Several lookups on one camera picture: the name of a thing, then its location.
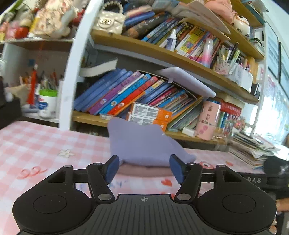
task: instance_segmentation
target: pink cup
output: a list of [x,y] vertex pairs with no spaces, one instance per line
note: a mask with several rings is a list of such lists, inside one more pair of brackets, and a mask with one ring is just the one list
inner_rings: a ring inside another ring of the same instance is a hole
[[203,140],[211,140],[217,125],[217,118],[221,105],[204,101],[201,114],[196,126],[197,137]]

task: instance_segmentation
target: pink checkered bedsheet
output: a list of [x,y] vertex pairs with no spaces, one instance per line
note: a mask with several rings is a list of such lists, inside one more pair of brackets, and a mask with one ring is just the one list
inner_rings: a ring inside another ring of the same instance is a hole
[[[252,170],[241,160],[224,152],[186,149],[195,154],[196,162],[215,167],[226,164],[239,172],[262,173]],[[0,235],[19,232],[12,215],[14,201],[25,191],[63,165],[74,169],[85,168],[94,162],[110,158],[109,138],[61,131],[58,128],[18,121],[0,130]],[[87,193],[87,184],[78,183],[77,189]],[[127,194],[170,193],[173,197],[180,185],[174,177],[129,177],[116,175],[109,185],[117,196]],[[203,183],[201,193],[212,188]]]

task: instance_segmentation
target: stack of papers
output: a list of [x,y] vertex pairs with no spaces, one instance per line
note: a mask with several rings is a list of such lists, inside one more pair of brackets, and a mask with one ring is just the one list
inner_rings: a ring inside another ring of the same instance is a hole
[[275,148],[246,134],[235,134],[229,153],[246,162],[253,169],[262,168],[268,157],[274,156]]

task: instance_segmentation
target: black circular pad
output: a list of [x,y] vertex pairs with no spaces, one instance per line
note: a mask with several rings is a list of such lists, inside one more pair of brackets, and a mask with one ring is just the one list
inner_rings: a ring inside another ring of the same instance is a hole
[[228,195],[224,197],[222,204],[228,211],[239,214],[248,213],[256,207],[253,198],[242,194]]
[[276,205],[260,189],[226,185],[205,192],[197,201],[204,221],[215,229],[233,234],[253,234],[268,228]]
[[67,201],[59,195],[45,195],[35,200],[33,207],[40,213],[52,214],[66,207]]
[[12,211],[20,230],[55,234],[72,230],[84,222],[92,211],[92,201],[72,186],[52,183],[21,195]]

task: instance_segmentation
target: metal screw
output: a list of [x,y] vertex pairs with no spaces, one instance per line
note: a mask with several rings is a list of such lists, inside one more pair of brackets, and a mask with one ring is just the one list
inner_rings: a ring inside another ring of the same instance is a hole
[[191,196],[187,193],[181,193],[177,196],[177,198],[181,201],[187,201],[191,199]]
[[102,200],[102,201],[107,201],[110,200],[112,198],[112,196],[108,193],[102,193],[100,195],[98,195],[98,199]]

